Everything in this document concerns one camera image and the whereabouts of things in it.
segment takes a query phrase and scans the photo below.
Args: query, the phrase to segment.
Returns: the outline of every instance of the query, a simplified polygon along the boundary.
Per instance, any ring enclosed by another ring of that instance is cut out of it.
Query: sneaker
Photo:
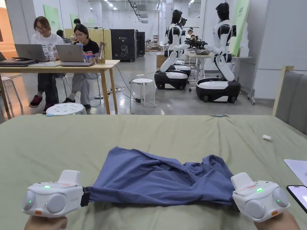
[[[72,100],[70,98],[66,98],[62,103],[76,103],[76,100]]]
[[[30,102],[29,107],[37,108],[42,100],[43,100],[43,98],[35,95],[33,100]]]
[[[54,106],[54,105],[55,105],[55,103],[46,103],[43,114],[46,114],[47,109],[49,109],[51,106]]]
[[[88,109],[91,108],[91,105],[83,105],[83,106],[84,106],[85,110],[88,110]]]

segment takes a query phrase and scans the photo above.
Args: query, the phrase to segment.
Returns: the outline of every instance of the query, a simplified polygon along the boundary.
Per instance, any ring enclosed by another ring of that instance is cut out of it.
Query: black box
[[[134,29],[111,29],[112,59],[135,61],[137,35]]]
[[[145,55],[145,32],[138,32],[138,56]]]

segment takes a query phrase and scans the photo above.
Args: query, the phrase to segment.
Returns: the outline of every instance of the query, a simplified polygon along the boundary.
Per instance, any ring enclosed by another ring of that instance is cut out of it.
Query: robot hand
[[[232,197],[239,211],[255,222],[268,220],[290,207],[286,193],[270,181],[253,182],[247,173],[231,177]]]
[[[22,211],[31,216],[63,217],[87,206],[90,193],[80,183],[80,172],[64,170],[57,182],[35,183],[28,187]]]

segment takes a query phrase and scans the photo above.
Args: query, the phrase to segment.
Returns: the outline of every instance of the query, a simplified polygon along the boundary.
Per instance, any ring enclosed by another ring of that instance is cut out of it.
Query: bed
[[[301,184],[283,159],[307,160],[307,138],[274,116],[20,116],[0,125],[1,229],[23,229],[23,196],[35,182],[81,171],[83,186],[96,180],[114,146],[137,148],[185,163],[215,154],[233,174],[271,180],[284,189]],[[273,141],[262,139],[266,134]],[[306,213],[288,194],[301,229]],[[172,207],[91,203],[68,214],[68,229],[256,229],[230,207],[213,203]]]

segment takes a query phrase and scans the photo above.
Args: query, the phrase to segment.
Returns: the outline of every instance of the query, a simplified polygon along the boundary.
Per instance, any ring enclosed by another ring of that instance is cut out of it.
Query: cart wheel
[[[165,85],[163,84],[157,84],[158,90],[163,90],[165,88]]]
[[[208,95],[204,95],[203,101],[204,102],[208,102],[209,101],[209,96]]]
[[[230,100],[230,103],[233,104],[233,103],[235,103],[236,100],[237,100],[237,98],[236,98],[235,96],[232,96],[232,97],[231,97],[231,100]]]

